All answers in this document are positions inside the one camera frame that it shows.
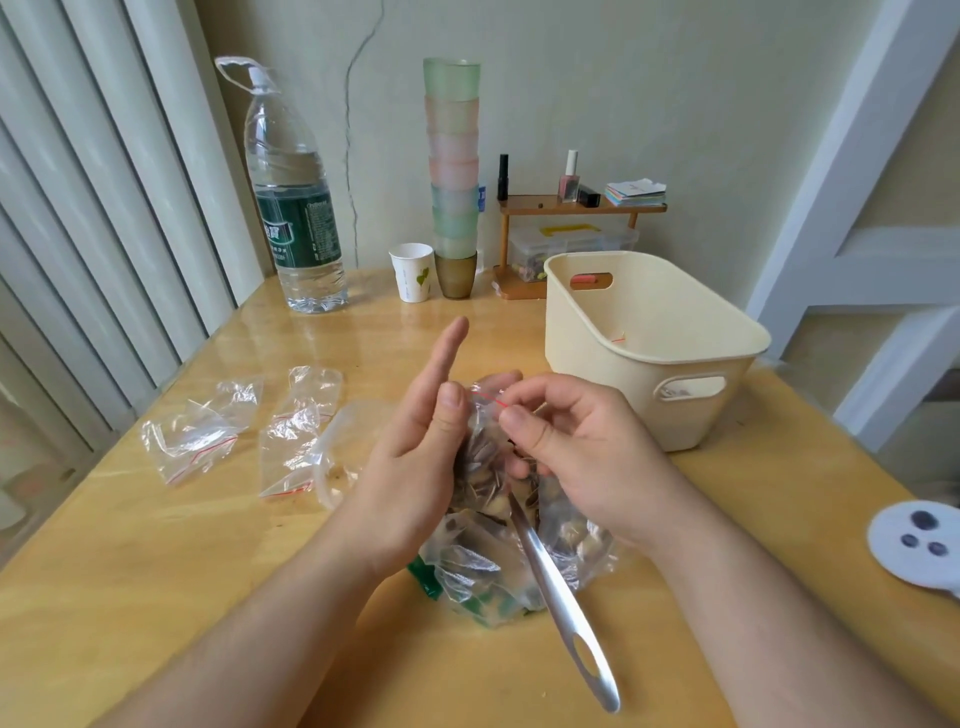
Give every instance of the vertical blinds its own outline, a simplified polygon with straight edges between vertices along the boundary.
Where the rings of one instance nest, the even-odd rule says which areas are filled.
[[[0,0],[0,388],[109,447],[269,270],[196,9]]]

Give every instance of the metal spoon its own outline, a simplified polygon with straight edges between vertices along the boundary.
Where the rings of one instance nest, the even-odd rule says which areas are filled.
[[[607,664],[607,658],[600,649],[600,643],[593,635],[586,615],[580,609],[573,592],[566,586],[560,570],[547,553],[537,531],[527,521],[527,515],[520,507],[519,501],[513,493],[509,493],[508,498],[510,499],[510,518],[514,522],[516,534],[520,537],[520,543],[523,544],[534,578],[537,579],[537,584],[543,593],[543,601],[546,602],[550,616],[557,623],[557,629],[560,631],[560,637],[566,645],[567,652],[570,653],[577,669],[580,670],[580,674],[596,699],[600,701],[603,709],[608,713],[616,713],[620,710],[620,693],[616,689],[616,681],[613,679],[610,665]],[[591,674],[580,659],[573,641],[574,635],[579,635],[589,648],[593,661],[597,665],[598,674]]]

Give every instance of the brown glass cup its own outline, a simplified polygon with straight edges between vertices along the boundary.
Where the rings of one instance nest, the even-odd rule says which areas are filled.
[[[473,290],[477,272],[477,254],[465,258],[449,258],[436,255],[437,281],[444,296],[449,299],[467,299]]]

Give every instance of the left hand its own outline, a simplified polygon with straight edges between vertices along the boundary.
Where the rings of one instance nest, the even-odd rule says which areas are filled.
[[[472,408],[468,392],[447,378],[468,328],[460,317],[444,329],[336,511],[350,521],[376,579],[413,561],[450,504],[453,459],[467,435]],[[482,383],[500,390],[521,378],[520,372],[506,372]]]

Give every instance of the stacked plastic cups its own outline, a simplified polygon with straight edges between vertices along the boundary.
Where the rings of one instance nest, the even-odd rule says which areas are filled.
[[[480,64],[424,59],[437,280],[449,299],[470,295],[477,265],[477,117]]]

